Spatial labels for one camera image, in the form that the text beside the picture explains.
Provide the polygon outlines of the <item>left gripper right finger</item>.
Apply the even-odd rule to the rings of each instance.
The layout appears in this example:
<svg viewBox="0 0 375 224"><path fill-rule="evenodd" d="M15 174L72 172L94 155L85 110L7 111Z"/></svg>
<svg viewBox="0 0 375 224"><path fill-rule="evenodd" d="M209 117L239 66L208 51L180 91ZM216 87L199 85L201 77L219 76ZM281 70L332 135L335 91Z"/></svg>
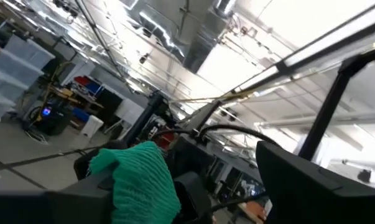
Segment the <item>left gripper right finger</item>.
<svg viewBox="0 0 375 224"><path fill-rule="evenodd" d="M256 160L272 209L267 224L375 224L375 189L259 141Z"/></svg>

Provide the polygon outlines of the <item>black computer with blue screen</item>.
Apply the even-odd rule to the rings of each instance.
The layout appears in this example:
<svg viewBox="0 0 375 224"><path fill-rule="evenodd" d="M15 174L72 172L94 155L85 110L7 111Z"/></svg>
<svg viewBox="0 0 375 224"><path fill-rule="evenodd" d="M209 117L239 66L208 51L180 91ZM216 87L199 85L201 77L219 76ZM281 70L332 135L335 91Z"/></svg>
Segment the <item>black computer with blue screen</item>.
<svg viewBox="0 0 375 224"><path fill-rule="evenodd" d="M45 105L40 113L41 120L35 123L39 131L48 136L62 134L70 123L72 110L59 105Z"/></svg>

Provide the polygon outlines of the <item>teal green elastic bandage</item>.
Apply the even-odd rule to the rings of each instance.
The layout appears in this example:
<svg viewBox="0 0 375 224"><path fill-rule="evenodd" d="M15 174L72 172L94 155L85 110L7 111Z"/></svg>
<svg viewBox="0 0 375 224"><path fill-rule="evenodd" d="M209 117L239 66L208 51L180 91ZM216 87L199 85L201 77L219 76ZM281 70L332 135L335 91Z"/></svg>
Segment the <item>teal green elastic bandage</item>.
<svg viewBox="0 0 375 224"><path fill-rule="evenodd" d="M113 163L111 224L171 224L181 203L162 150L152 141L123 150L103 148L88 170L97 174Z"/></svg>

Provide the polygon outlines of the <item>white waste bin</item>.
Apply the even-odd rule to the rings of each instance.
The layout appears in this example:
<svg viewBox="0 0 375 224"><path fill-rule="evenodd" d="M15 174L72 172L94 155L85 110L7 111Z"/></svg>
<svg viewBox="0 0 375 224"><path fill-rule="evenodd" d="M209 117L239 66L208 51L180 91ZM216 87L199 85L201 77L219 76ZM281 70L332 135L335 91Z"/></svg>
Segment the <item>white waste bin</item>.
<svg viewBox="0 0 375 224"><path fill-rule="evenodd" d="M103 124L104 122L101 119L90 115L80 134L91 139Z"/></svg>

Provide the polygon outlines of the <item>clear stacked plastic drawers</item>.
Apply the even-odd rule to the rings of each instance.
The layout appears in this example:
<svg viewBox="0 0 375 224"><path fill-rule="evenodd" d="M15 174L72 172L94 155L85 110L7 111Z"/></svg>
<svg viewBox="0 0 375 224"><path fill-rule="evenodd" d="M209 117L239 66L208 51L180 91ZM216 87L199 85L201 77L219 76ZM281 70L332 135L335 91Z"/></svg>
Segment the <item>clear stacked plastic drawers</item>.
<svg viewBox="0 0 375 224"><path fill-rule="evenodd" d="M31 39L12 35L0 49L0 121L16 107L17 100L44 74L55 56Z"/></svg>

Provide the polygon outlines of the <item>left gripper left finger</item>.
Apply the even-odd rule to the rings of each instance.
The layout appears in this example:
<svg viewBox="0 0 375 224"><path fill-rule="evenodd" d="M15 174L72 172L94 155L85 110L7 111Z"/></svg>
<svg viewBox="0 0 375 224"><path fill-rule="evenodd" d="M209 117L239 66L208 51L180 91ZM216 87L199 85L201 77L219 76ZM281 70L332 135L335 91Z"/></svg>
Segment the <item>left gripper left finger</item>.
<svg viewBox="0 0 375 224"><path fill-rule="evenodd" d="M111 170L58 191L0 191L0 224L111 224Z"/></svg>

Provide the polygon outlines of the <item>red storage bins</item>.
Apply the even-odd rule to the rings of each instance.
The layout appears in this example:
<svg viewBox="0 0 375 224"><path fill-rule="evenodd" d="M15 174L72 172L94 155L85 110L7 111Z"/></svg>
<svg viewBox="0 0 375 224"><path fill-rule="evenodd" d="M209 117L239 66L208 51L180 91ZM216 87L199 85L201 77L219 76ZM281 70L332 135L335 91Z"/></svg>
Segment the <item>red storage bins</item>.
<svg viewBox="0 0 375 224"><path fill-rule="evenodd" d="M94 95L99 94L103 89L100 83L96 82L95 80L87 76L74 77L73 80L77 82L78 84L81 84L83 87L85 87L88 90L88 92Z"/></svg>

